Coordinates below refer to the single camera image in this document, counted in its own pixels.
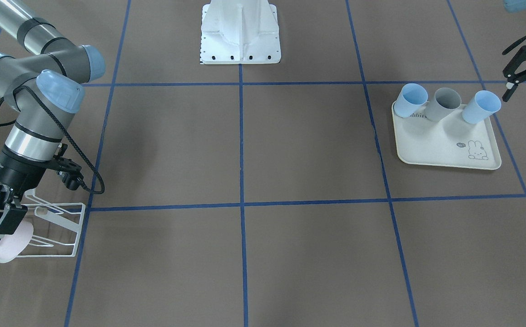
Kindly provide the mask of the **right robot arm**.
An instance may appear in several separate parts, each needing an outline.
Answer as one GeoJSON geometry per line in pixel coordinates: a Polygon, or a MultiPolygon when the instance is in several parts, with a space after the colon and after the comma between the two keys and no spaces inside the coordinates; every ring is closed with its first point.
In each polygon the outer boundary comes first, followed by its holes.
{"type": "Polygon", "coordinates": [[[83,84],[102,77],[105,60],[76,45],[20,0],[0,0],[0,27],[30,57],[0,52],[0,106],[18,112],[0,152],[0,242],[14,234],[28,208],[24,193],[54,170],[66,188],[102,194],[105,184],[68,133],[84,99],[83,84]]]}

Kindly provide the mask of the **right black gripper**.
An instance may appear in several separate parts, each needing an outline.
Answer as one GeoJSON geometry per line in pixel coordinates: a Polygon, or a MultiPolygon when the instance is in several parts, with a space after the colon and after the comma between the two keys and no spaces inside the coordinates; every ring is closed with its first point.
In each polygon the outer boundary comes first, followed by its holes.
{"type": "Polygon", "coordinates": [[[37,188],[45,174],[45,164],[26,159],[9,148],[0,152],[0,241],[13,235],[28,212],[21,205],[27,190],[37,188]]]}

